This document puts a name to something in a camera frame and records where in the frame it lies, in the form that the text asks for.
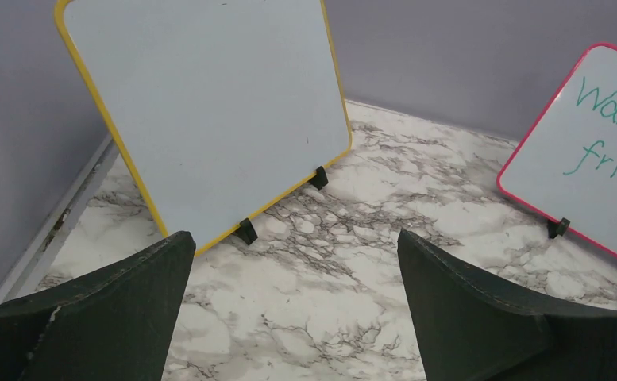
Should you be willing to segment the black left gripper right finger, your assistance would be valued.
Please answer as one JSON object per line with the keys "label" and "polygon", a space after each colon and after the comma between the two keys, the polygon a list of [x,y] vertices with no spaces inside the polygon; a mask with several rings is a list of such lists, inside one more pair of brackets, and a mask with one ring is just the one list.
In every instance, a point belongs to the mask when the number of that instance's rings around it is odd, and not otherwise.
{"label": "black left gripper right finger", "polygon": [[617,310],[522,287],[411,231],[397,255],[429,380],[617,380]]}

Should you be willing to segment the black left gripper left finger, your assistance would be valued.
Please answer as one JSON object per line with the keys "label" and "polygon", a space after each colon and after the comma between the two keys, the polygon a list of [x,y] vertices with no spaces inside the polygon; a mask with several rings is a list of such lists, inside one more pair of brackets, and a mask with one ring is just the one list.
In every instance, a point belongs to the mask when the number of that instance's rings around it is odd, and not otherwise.
{"label": "black left gripper left finger", "polygon": [[0,380],[158,380],[195,254],[179,231],[0,305]]}

